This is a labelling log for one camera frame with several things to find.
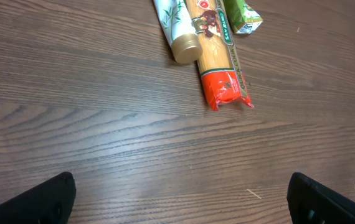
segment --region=white scratch mark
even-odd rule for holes
[[[255,196],[257,196],[257,198],[259,198],[259,199],[262,199],[261,197],[259,197],[257,194],[255,194],[255,193],[253,193],[250,189],[247,189],[251,194],[253,194],[253,195],[255,195]]]

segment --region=wood grain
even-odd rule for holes
[[[355,1],[248,3],[255,109],[216,113],[152,1],[0,0],[0,203],[63,171],[70,223],[289,223],[296,171],[355,201]]]
[[[281,223],[294,171],[355,201],[355,128],[0,104],[0,203],[65,170],[71,223]]]

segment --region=small green package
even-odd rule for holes
[[[245,0],[223,0],[226,14],[235,34],[251,34],[263,22]]]

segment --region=tube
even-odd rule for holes
[[[178,63],[190,63],[202,54],[196,30],[183,0],[154,0],[161,27]]]
[[[239,101],[253,108],[222,0],[186,0],[204,53],[197,63],[209,106]]]

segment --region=red logo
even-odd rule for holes
[[[197,5],[203,9],[208,9],[209,8],[209,2],[208,0],[198,0]]]

